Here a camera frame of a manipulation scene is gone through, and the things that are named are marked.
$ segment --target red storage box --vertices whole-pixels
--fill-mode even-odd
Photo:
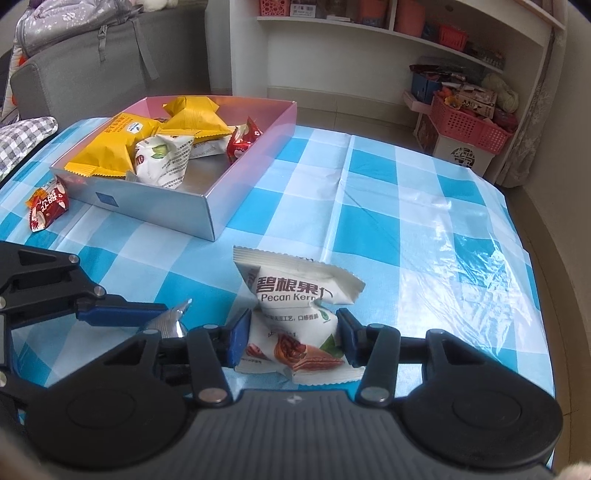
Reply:
[[[425,26],[425,7],[416,0],[398,0],[394,31],[420,37]]]
[[[357,23],[382,28],[387,9],[387,0],[359,0]]]
[[[505,142],[511,137],[501,127],[448,107],[437,95],[433,96],[429,118],[441,135],[469,143],[495,155],[501,152]]]
[[[262,17],[289,17],[291,0],[261,0]]]
[[[449,25],[439,26],[439,44],[454,50],[464,51],[468,34]]]

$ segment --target gray sofa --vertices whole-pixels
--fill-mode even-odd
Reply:
[[[109,27],[104,61],[97,31],[30,58],[11,79],[21,118],[50,115],[61,131],[146,96],[210,93],[203,6],[144,13],[137,23],[139,35],[130,21]],[[157,75],[147,67],[150,60]]]

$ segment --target table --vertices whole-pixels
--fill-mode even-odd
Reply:
[[[470,170],[297,127],[216,242],[76,200],[46,231],[31,233],[25,199],[51,178],[48,166],[103,121],[67,128],[0,190],[0,239],[77,254],[93,281],[129,301],[171,307],[191,297],[189,328],[222,324],[252,305],[234,245],[331,262],[367,283],[350,307],[362,323],[417,337],[446,329],[554,394],[529,256],[503,195]],[[133,333],[72,316],[15,330],[20,374],[50,385]],[[298,388],[279,374],[226,376],[234,394]],[[420,382],[419,365],[401,366],[396,395]]]

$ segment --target gray bag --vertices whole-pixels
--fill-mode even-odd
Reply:
[[[62,40],[100,27],[106,35],[107,26],[122,24],[139,11],[129,0],[45,0],[18,21],[17,41],[30,58]]]

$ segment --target floor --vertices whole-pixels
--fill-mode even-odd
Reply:
[[[381,142],[420,151],[417,140],[413,136],[413,129],[404,125],[391,124],[362,116],[347,115],[346,113],[313,110],[311,108],[297,109],[297,123],[305,127],[323,128],[373,138]]]
[[[591,352],[584,316],[564,262],[540,213],[522,188],[504,191],[511,218],[529,252],[564,414],[556,468],[591,458]]]
[[[308,108],[298,108],[298,124],[307,127],[345,132],[352,135],[360,135],[374,140],[399,145],[411,150],[420,151],[417,141],[413,136],[413,129],[403,125],[389,124],[387,122],[354,115],[325,112]],[[550,350],[551,361],[553,364],[556,399],[564,413],[563,432],[554,451],[553,460],[553,468],[555,471],[560,471],[568,464],[569,459],[573,459],[571,453],[571,413],[573,409],[571,407],[570,398],[569,372],[567,369],[566,351],[563,334],[558,321],[557,308],[554,305],[553,296],[550,293],[551,288],[548,285],[547,275],[544,274],[540,265],[539,255],[545,255],[545,253],[540,249],[534,249],[530,236],[527,233],[528,221],[521,221],[524,219],[524,215],[528,216],[527,212],[521,208],[521,193],[522,192],[514,191],[513,194],[509,192],[506,192],[505,194],[523,246],[531,257],[535,280],[538,287],[538,295],[540,297],[548,348]]]

